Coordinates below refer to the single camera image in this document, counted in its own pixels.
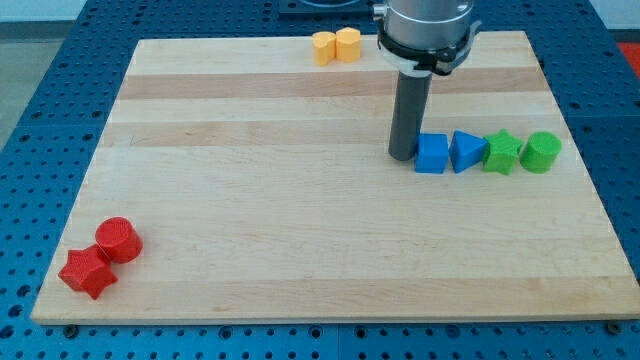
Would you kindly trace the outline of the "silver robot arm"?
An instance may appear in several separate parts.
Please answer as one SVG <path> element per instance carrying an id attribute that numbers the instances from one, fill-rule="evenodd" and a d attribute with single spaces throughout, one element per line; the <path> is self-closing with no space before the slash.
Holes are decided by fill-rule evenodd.
<path id="1" fill-rule="evenodd" d="M 448 76 L 470 54 L 481 22 L 472 0 L 385 0 L 372 6 L 383 58 L 408 77 Z"/>

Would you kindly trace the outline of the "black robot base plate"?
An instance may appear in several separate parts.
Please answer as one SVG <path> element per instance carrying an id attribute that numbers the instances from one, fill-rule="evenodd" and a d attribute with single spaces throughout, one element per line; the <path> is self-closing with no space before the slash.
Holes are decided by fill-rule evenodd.
<path id="1" fill-rule="evenodd" d="M 277 0 L 280 18 L 371 16 L 376 0 Z"/>

